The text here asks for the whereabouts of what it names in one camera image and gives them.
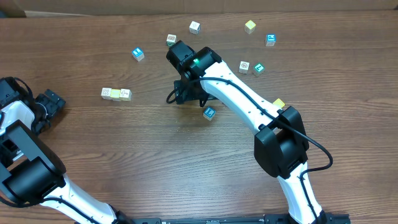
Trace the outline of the blue L block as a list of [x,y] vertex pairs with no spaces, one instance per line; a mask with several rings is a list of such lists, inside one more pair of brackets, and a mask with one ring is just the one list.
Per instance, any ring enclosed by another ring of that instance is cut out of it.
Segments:
[[210,106],[207,107],[203,112],[204,118],[206,118],[209,121],[211,121],[214,118],[215,114],[216,114],[216,110]]

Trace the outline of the white X letter block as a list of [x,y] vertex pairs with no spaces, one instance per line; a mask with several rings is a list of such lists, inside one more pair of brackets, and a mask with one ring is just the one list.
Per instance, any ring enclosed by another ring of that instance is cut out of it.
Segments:
[[121,101],[131,101],[132,92],[129,89],[121,89],[119,99]]

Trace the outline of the red letter white block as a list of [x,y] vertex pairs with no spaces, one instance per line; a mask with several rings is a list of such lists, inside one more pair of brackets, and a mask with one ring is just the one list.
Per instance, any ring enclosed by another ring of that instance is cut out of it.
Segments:
[[112,91],[112,88],[102,88],[101,97],[105,100],[111,100],[112,99],[111,91]]

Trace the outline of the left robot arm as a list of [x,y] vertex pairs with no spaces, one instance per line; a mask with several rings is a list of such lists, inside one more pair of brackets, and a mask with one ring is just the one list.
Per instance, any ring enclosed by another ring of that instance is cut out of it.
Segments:
[[21,79],[1,79],[1,203],[49,207],[76,223],[132,223],[74,184],[60,158],[39,139],[65,103],[51,90],[34,96]]

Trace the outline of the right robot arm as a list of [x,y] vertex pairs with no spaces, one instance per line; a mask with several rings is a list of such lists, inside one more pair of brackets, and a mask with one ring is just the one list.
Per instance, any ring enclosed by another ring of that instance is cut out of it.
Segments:
[[181,78],[167,103],[220,100],[236,113],[254,135],[254,157],[260,167],[278,179],[296,223],[323,223],[323,209],[308,179],[307,150],[300,113],[293,107],[270,103],[243,83],[209,47],[195,52],[181,40],[169,48],[167,60]]

